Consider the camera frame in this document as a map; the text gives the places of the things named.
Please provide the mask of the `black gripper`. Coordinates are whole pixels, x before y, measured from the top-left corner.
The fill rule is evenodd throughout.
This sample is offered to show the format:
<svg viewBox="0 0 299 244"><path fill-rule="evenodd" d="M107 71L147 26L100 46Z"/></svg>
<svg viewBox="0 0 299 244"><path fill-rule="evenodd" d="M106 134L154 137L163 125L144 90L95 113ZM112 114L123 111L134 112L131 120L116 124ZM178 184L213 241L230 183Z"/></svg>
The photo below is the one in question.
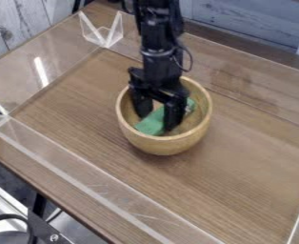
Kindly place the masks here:
<svg viewBox="0 0 299 244"><path fill-rule="evenodd" d="M165 105L165 128L170 132L182 123L186 115L190 91L181 83L183 54L163 53L143 55L143 67L128 69L130 89L135 112L144 118L152 112L152 100Z"/></svg>

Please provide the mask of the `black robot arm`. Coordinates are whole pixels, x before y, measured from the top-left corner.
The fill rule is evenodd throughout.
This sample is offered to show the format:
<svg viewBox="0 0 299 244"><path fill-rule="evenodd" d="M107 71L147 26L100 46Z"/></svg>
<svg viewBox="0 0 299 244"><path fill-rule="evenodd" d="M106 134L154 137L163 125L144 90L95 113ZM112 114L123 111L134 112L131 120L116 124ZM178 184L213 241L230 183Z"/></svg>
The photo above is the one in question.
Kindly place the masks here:
<svg viewBox="0 0 299 244"><path fill-rule="evenodd" d="M146 118L154 101L165 104L163 126L171 131L183 121L190 91L182 84L183 17L179 0L134 0L136 26L142 36L143 68L131 67L130 91L135 112Z"/></svg>

